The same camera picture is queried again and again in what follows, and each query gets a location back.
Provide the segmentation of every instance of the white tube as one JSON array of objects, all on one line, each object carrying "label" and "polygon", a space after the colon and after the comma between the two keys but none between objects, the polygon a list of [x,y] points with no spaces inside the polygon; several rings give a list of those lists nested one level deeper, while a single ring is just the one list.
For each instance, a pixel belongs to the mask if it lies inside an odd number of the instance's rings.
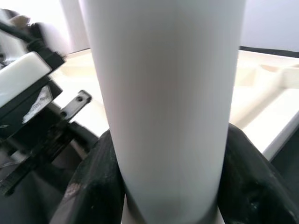
[{"label": "white tube", "polygon": [[215,202],[244,2],[80,1],[117,160],[146,223],[196,223]]}]

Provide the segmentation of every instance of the white cylinder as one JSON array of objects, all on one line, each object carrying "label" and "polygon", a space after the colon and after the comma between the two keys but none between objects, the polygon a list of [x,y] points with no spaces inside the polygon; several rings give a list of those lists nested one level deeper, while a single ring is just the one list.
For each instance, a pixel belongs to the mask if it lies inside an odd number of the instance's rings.
[{"label": "white cylinder", "polygon": [[117,160],[146,223],[197,223],[215,202],[244,3],[80,2]]}]

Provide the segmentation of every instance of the metal bracket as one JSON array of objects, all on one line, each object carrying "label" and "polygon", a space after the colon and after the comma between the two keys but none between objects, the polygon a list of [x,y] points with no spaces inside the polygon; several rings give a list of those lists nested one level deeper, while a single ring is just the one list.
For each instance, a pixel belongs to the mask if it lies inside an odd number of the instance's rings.
[{"label": "metal bracket", "polygon": [[65,120],[71,120],[86,104],[92,100],[92,96],[81,90],[78,95],[61,110],[61,117]]}]

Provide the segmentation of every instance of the white surface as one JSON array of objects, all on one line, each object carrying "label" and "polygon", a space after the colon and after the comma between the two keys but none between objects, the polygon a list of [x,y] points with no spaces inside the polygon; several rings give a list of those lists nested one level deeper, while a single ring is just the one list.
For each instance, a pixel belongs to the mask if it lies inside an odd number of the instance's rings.
[{"label": "white surface", "polygon": [[247,0],[242,46],[299,51],[298,0]]},{"label": "white surface", "polygon": [[220,181],[245,1],[81,3],[129,200],[147,223],[198,222]]},{"label": "white surface", "polygon": [[28,53],[0,70],[0,107],[50,72],[37,53]]}]

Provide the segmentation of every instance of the white plastic housing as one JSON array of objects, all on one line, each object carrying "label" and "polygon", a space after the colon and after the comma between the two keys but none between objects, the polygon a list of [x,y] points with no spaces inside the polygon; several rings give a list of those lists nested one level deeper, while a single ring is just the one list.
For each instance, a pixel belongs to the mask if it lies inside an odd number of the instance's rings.
[{"label": "white plastic housing", "polygon": [[0,107],[51,71],[35,52],[18,58],[0,70]]}]

